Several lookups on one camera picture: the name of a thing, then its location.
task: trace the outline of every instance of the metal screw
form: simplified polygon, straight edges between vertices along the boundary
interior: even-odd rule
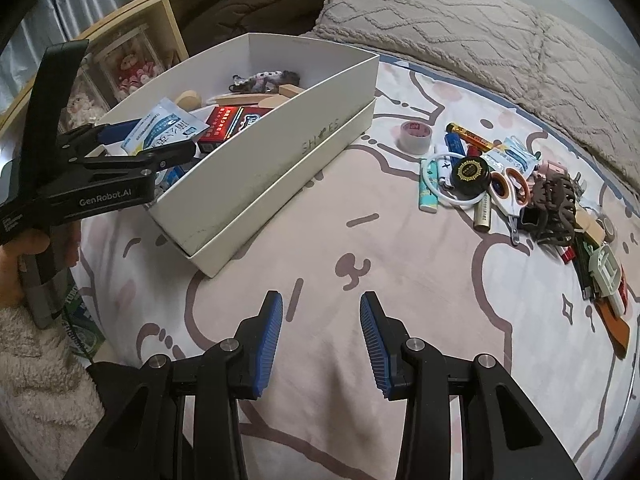
[[[495,366],[495,357],[489,354],[478,356],[478,363],[485,368],[493,368]]]
[[[149,358],[149,361],[147,361],[147,363],[152,368],[162,368],[166,364],[166,362],[168,360],[169,360],[169,358],[166,355],[164,355],[164,354],[156,354],[156,355],[152,355]]]
[[[225,352],[233,352],[239,346],[240,343],[232,338],[220,341],[220,348],[222,348]]]
[[[425,344],[419,337],[412,337],[406,340],[406,347],[414,352],[419,352],[425,347]]]

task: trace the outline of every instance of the white cardboard box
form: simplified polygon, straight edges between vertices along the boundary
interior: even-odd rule
[[[207,155],[149,208],[209,276],[372,121],[378,60],[323,40],[245,34],[151,80],[101,123],[144,116],[162,97],[228,93],[234,74],[291,70],[306,90]],[[212,107],[194,112],[205,120]]]

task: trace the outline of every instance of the plush toy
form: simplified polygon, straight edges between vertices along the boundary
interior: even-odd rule
[[[138,59],[138,55],[127,54],[120,62],[118,73],[118,99],[122,101],[127,95],[133,94],[153,78],[162,73],[162,69],[153,61],[146,63]]]
[[[234,83],[229,87],[230,92],[241,94],[277,94],[280,85],[300,84],[300,76],[289,70],[277,72],[260,72],[248,78],[234,76]]]
[[[82,91],[76,92],[66,104],[68,127],[70,130],[83,124],[96,123],[107,110],[95,104],[94,100]]]

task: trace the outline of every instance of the red box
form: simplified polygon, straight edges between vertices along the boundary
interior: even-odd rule
[[[270,111],[271,108],[257,106],[216,106],[207,119],[211,127],[198,140],[200,151],[212,152]]]

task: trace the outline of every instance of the wooden stick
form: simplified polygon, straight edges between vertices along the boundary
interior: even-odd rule
[[[272,95],[263,99],[258,103],[260,108],[277,108],[278,106],[286,103],[289,100],[288,97],[284,97],[284,95]]]
[[[278,88],[278,93],[280,95],[284,95],[284,97],[295,97],[296,95],[304,92],[304,88],[300,88],[295,85],[280,85]]]
[[[214,97],[213,100],[220,106],[255,105],[272,95],[274,94],[225,94]]]

